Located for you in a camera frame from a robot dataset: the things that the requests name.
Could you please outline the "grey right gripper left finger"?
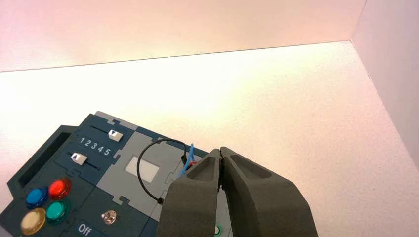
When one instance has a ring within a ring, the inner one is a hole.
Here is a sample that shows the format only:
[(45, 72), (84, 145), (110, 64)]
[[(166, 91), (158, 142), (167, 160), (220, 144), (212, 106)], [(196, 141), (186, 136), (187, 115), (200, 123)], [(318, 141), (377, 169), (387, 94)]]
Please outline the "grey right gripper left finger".
[(220, 150), (213, 149), (170, 184), (157, 236), (214, 236), (220, 162)]

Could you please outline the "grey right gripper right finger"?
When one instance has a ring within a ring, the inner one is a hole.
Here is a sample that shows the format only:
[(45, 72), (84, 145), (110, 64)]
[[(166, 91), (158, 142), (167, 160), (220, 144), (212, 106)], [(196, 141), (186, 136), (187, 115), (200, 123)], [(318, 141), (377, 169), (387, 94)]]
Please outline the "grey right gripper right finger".
[(235, 237), (316, 237), (310, 206), (290, 180), (221, 147), (221, 186)]

